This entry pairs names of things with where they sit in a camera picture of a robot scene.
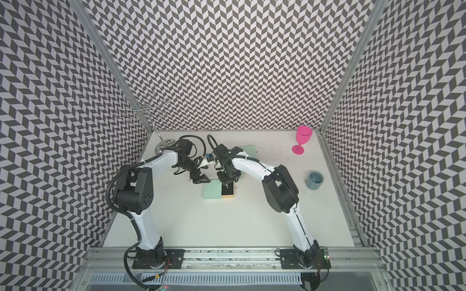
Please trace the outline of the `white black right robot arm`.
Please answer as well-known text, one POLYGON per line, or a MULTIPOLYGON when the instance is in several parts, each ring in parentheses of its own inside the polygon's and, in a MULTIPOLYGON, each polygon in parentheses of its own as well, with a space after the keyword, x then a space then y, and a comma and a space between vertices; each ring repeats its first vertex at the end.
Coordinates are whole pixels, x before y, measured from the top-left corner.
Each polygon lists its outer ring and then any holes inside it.
POLYGON ((302 216, 299 190, 288 169, 283 165, 264 164, 239 147, 227 149, 220 144, 213 149, 213 154, 220 165, 217 176, 223 184, 238 182, 242 173, 261 182, 267 203, 286 221, 299 264, 304 268, 317 264, 320 246, 302 216))

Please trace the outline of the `mint green drawer jewelry box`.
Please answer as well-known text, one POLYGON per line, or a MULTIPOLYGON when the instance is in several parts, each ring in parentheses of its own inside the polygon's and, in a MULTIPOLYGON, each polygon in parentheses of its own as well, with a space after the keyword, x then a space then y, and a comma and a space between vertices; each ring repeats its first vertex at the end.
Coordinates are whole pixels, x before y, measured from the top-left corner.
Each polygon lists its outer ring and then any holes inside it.
POLYGON ((254 145, 242 145, 240 146, 240 148, 243 149, 243 151, 249 155, 250 157, 252 158, 256 158, 257 159, 257 149, 256 149, 256 146, 254 145))

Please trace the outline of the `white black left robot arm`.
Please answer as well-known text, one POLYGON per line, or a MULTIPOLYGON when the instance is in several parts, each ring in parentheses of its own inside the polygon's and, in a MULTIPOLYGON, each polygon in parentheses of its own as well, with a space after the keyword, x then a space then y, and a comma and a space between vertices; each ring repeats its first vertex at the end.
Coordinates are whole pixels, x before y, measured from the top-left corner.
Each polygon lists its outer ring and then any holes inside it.
POLYGON ((200 141, 194 135, 184 135, 172 145, 161 147, 155 156, 133 166, 124 165, 110 182, 106 192, 106 202, 115 212, 127 216, 137 234, 135 246, 129 248, 134 252, 134 269, 159 269, 168 266, 169 255, 163 246, 163 239, 156 231, 154 219, 149 208, 154 201, 154 177, 167 169, 177 168, 177 175, 188 172, 194 184, 210 183, 211 180, 201 169, 215 160, 213 154, 207 153, 205 142, 200 156, 192 157, 194 144, 189 138, 200 141))

